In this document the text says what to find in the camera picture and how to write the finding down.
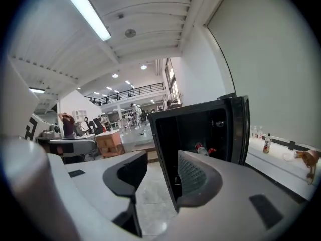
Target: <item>fluorescent light fixture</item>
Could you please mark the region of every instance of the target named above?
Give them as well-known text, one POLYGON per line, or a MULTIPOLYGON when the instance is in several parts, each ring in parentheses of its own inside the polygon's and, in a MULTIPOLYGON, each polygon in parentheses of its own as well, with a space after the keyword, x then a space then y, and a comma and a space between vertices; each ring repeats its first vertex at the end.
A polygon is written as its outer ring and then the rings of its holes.
POLYGON ((43 89, 39 89, 39 88, 31 88, 29 87, 29 90, 33 93, 38 93, 38 94, 44 94, 45 91, 43 89))
POLYGON ((89 0, 70 0, 102 41, 110 39, 110 33, 99 18, 89 0))

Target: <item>brown object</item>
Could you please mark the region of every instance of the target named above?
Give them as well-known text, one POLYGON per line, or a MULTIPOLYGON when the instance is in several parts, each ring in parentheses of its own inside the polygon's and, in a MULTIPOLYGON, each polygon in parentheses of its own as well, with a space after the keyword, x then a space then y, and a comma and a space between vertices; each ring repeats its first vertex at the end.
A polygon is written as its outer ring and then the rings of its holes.
POLYGON ((119 131, 104 132, 103 135, 96 136, 98 149, 104 158, 122 155, 125 153, 124 146, 121 143, 119 131))
POLYGON ((310 168, 310 172, 306 176, 308 179, 311 179, 311 181, 308 182, 309 185, 313 183, 316 171, 316 164, 319 161, 319 157, 320 155, 316 150, 296 152, 296 158, 302 158, 306 166, 310 168))

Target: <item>person in dark shirt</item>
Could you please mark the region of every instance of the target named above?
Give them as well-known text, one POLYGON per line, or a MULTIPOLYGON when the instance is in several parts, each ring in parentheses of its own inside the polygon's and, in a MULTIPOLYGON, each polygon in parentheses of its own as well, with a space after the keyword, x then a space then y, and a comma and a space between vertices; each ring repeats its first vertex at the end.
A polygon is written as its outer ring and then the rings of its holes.
POLYGON ((74 123, 75 120, 71 115, 68 115, 66 113, 60 113, 58 114, 59 119, 62 121, 64 124, 63 129, 64 129, 64 138, 66 139, 74 139, 75 134, 74 134, 74 123))

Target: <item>person in white clothing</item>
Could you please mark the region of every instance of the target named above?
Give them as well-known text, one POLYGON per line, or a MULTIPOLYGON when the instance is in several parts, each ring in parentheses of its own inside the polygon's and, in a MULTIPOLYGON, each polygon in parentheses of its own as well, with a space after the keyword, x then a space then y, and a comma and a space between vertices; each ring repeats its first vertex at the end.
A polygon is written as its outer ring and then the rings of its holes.
POLYGON ((137 124, 135 129, 137 129, 140 127, 139 116, 141 115, 141 109, 138 108, 137 105, 134 105, 133 103, 130 105, 130 107, 132 107, 132 111, 134 113, 134 117, 135 117, 136 124, 137 124))

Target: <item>balcony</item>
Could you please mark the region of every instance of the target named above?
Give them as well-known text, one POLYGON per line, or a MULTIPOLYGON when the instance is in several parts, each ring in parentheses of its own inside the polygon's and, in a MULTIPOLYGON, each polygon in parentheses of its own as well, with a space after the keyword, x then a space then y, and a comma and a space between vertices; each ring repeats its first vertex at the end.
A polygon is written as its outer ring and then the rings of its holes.
POLYGON ((113 94, 113 95, 110 95, 108 97, 104 97, 101 99, 87 97, 87 96, 86 96, 86 98, 89 101, 91 101, 93 104, 95 104, 96 106, 103 106, 106 104, 111 104, 111 103, 116 103, 116 102, 120 102, 123 100, 128 100, 129 98, 140 98, 140 97, 145 96, 147 94, 159 93, 160 91, 163 91, 163 90, 165 90, 163 83, 158 83, 158 84, 154 84, 154 85, 134 88, 134 89, 120 92, 118 94, 113 94))

